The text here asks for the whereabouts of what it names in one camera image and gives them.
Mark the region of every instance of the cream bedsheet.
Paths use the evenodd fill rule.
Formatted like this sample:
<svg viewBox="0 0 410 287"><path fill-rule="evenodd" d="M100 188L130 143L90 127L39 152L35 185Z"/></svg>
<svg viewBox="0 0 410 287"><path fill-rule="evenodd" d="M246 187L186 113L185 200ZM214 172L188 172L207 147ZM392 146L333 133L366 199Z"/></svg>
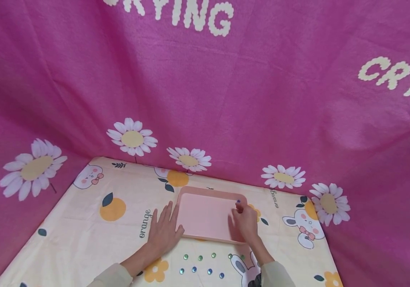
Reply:
<svg viewBox="0 0 410 287"><path fill-rule="evenodd" d="M94 158L82 170L1 275L0 286L86 286L147 241L153 210L175 201L185 185L244 194L260 214L261 238L296 286L342 286L306 197L104 157ZM132 286L247 287L258 274L247 246L183 238Z"/></svg>

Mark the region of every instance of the daisy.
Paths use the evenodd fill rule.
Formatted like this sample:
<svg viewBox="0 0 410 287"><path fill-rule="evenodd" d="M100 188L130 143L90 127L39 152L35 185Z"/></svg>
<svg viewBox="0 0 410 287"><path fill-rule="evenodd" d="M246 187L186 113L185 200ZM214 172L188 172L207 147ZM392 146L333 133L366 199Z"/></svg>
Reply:
<svg viewBox="0 0 410 287"><path fill-rule="evenodd" d="M58 146L48 140L36 139L32 143L32 154L21 153L15 157L15 161L3 167L11 171L0 180L0 187L5 187L4 196L11 197L19 190L20 201L25 200L30 191L34 197L38 196L42 189L49 186L49 178L53 178L68 159L60 155Z"/></svg>
<svg viewBox="0 0 410 287"><path fill-rule="evenodd" d="M112 139L116 145L120 146L120 150L127 152L130 156L135 154L144 156L144 153L151 152L150 147L157 146L157 139L151 137L151 130L142 130L143 123L141 121L133 122L131 118L126 118L124 123L115 123L116 130L108 130L106 134Z"/></svg>
<svg viewBox="0 0 410 287"><path fill-rule="evenodd" d="M206 166L211 166L211 156L205 156L205 151L194 148L191 152L187 148L172 149L167 148L170 157L176 160L176 163L192 172L207 170Z"/></svg>
<svg viewBox="0 0 410 287"><path fill-rule="evenodd" d="M310 192L316 196L312 197L312 201L321 223L329 226L331 220L335 225L340 224L341 221L350 220L347 214L347 211L350 211L350 205L348 205L347 196L341 196L342 188L337 187L334 183L329 187L323 183L313 184L312 187L314 189Z"/></svg>
<svg viewBox="0 0 410 287"><path fill-rule="evenodd" d="M293 187L300 187L306 180L302 177L306 172L301 171L301 167L296 168L292 166L285 169L285 167L279 164L277 168L268 165L262 169L265 174L261 175L261 177L268 179L264 184L269 185L271 188L278 186L278 188L287 187L293 189Z"/></svg>

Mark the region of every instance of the pink cloth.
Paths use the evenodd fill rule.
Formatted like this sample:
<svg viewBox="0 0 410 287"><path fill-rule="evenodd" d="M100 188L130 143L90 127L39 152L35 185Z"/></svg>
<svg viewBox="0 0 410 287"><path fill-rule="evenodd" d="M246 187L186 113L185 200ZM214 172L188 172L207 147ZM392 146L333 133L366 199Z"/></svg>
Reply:
<svg viewBox="0 0 410 287"><path fill-rule="evenodd" d="M344 285L410 286L410 73L377 85L410 65L409 1L231 0L225 37L215 0L202 31L184 27L185 0L177 26L173 0L159 20L153 1L123 2L0 2L0 179L35 138L68 156L59 194L0 188L0 273L90 158L134 161L106 135L130 117L159 141L138 163L181 169L166 148L200 148L202 175L265 186L262 168L283 164L307 172L284 190L338 184L351 220L325 232ZM392 64L360 79L377 57Z"/></svg>

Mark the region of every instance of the pink tray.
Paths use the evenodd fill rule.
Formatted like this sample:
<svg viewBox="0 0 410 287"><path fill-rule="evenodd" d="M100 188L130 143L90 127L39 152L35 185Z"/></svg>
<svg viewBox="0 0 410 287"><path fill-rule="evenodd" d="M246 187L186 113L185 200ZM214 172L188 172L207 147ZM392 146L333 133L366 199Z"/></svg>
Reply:
<svg viewBox="0 0 410 287"><path fill-rule="evenodd" d="M247 203L238 193L183 187L178 195L177 228L182 224L187 238L244 244L231 212L238 200Z"/></svg>

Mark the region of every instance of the sleeve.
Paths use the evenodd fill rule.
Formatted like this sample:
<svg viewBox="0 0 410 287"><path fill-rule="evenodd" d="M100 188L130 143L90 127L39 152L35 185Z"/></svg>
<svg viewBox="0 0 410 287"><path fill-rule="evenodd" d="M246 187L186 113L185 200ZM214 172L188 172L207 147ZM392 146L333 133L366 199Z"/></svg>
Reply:
<svg viewBox="0 0 410 287"><path fill-rule="evenodd" d="M261 267L261 287L296 287L286 269L277 261Z"/></svg>
<svg viewBox="0 0 410 287"><path fill-rule="evenodd" d="M128 287L132 280L127 269L115 263L98 275L87 287Z"/></svg>

